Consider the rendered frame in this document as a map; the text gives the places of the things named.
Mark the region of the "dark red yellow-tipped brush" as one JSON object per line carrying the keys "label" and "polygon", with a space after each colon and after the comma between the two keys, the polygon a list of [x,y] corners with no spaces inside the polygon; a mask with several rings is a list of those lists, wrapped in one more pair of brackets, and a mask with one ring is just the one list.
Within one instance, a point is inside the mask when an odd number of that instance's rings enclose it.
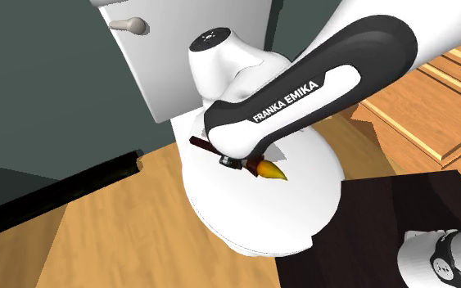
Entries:
{"label": "dark red yellow-tipped brush", "polygon": [[219,155],[219,163],[227,168],[246,169],[256,178],[262,177],[287,181],[285,173],[274,162],[266,160],[263,155],[251,159],[237,160],[221,154],[207,140],[191,136],[189,142],[203,150]]}

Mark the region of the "white toilet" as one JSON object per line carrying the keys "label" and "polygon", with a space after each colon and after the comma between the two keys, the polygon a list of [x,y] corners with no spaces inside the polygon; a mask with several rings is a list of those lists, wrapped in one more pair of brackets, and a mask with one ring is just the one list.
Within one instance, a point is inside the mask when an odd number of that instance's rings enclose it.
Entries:
{"label": "white toilet", "polygon": [[153,119],[169,121],[183,186],[199,219],[246,256],[309,249],[337,211],[344,173],[325,139],[306,127],[272,144],[268,179],[231,169],[191,143],[204,138],[206,105],[252,71],[259,83],[287,65],[264,43],[274,0],[90,0],[116,40]]}

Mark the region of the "long black bar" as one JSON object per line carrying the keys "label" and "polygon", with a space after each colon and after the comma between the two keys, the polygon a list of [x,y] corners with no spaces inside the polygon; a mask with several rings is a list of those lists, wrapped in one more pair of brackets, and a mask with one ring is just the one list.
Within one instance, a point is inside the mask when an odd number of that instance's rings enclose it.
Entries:
{"label": "long black bar", "polygon": [[0,233],[138,173],[143,155],[130,151],[0,205]]}

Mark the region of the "wooden cabinet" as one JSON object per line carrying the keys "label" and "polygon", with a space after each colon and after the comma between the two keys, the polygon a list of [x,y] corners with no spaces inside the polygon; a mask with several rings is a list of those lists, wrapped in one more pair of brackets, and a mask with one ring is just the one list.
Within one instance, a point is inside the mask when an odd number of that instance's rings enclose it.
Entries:
{"label": "wooden cabinet", "polygon": [[461,46],[342,114],[407,173],[461,173]]}

